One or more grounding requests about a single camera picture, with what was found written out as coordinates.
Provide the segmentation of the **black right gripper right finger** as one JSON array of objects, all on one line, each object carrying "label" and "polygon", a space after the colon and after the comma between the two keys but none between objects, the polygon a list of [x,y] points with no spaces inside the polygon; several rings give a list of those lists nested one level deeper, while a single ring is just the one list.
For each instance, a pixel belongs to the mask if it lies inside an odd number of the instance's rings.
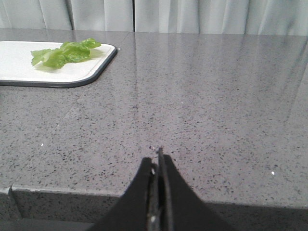
[{"label": "black right gripper right finger", "polygon": [[162,231],[234,231],[194,193],[163,148],[157,151]]}]

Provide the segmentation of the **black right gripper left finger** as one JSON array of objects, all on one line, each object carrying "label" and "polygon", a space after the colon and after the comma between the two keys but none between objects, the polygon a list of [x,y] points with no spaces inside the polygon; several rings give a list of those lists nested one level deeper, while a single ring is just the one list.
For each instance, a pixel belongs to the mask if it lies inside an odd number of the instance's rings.
[{"label": "black right gripper left finger", "polygon": [[89,231],[154,231],[151,221],[150,186],[153,164],[148,157],[142,159],[133,181],[116,204]]}]

